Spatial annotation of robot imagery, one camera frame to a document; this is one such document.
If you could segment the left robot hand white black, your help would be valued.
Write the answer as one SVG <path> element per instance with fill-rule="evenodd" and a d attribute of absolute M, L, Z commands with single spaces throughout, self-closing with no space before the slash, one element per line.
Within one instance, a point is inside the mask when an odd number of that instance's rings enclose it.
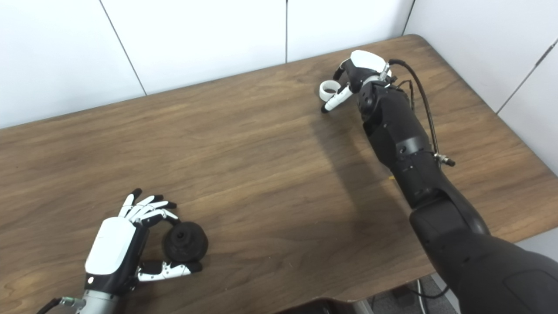
<path fill-rule="evenodd" d="M 116 216 L 104 219 L 85 262 L 84 296 L 78 314 L 113 314 L 118 302 L 141 282 L 169 280 L 203 270 L 209 240 L 195 222 L 172 213 L 176 204 L 162 195 L 139 199 L 140 188 L 124 199 Z M 168 222 L 162 239 L 165 259 L 143 261 L 151 227 Z"/>

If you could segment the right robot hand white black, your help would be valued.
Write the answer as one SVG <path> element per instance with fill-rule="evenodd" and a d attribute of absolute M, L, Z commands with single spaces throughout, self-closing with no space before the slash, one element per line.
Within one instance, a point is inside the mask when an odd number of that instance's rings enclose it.
<path fill-rule="evenodd" d="M 331 80 L 319 86 L 322 113 L 329 113 L 352 95 L 359 94 L 368 83 L 388 87 L 392 84 L 391 66 L 382 57 L 355 50 L 340 63 Z"/>

